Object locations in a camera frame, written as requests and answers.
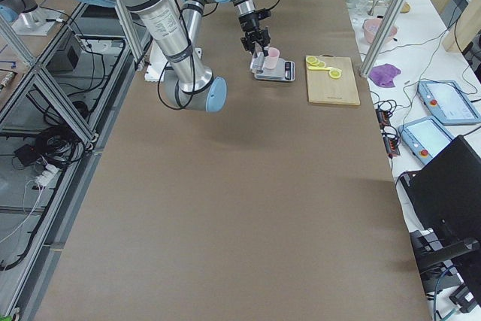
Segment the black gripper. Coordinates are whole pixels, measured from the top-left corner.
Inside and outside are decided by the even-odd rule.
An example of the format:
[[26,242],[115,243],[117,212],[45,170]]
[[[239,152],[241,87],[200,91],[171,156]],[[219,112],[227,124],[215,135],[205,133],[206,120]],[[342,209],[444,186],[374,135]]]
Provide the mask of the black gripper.
[[242,45],[245,51],[254,54],[256,45],[262,49],[264,56],[268,56],[271,37],[268,27],[262,29],[260,21],[257,20],[256,12],[251,12],[240,16],[240,27],[244,32],[242,37]]

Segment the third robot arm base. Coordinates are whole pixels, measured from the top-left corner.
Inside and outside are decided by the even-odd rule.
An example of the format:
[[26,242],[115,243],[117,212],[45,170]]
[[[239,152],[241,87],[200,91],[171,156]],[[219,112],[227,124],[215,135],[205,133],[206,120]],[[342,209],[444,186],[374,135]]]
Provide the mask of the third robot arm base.
[[63,21],[61,13],[41,8],[35,0],[1,0],[1,16],[18,35],[47,36]]

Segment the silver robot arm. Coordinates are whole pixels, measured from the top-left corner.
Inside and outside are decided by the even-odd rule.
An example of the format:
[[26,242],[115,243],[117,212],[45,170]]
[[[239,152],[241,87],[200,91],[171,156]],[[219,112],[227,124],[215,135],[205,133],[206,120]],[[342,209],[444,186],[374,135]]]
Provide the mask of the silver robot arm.
[[236,8],[244,32],[244,49],[257,57],[267,53],[270,35],[261,27],[269,9],[256,9],[253,0],[78,0],[89,5],[112,8],[121,1],[137,14],[166,58],[168,69],[158,91],[169,100],[168,108],[218,112],[225,104],[227,83],[203,65],[195,43],[206,4],[229,3]]

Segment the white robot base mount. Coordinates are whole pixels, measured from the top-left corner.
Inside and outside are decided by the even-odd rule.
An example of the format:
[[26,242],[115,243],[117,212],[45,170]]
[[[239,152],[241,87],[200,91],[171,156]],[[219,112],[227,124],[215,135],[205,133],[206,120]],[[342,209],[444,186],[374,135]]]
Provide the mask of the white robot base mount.
[[166,75],[170,73],[174,74],[174,69],[170,66],[170,63],[167,61],[155,41],[152,43],[150,49],[148,63],[149,65],[147,66],[147,70],[144,75],[144,80],[146,82],[163,82]]

